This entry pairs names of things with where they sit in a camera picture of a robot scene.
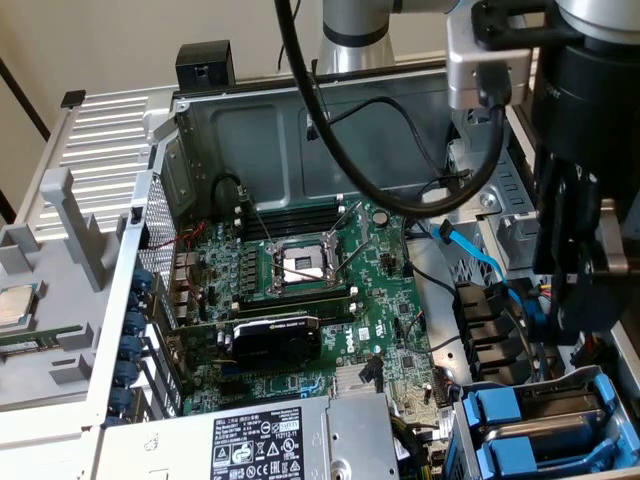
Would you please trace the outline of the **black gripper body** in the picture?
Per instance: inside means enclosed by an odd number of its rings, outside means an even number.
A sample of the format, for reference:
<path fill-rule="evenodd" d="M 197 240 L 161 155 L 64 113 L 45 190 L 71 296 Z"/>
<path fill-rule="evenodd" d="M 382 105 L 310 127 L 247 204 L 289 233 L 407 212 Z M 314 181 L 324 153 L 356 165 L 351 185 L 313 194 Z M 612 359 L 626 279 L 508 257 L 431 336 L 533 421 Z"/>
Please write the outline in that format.
<path fill-rule="evenodd" d="M 639 132 L 639 49 L 604 42 L 541 48 L 532 124 L 559 159 L 597 176 L 620 171 Z"/>

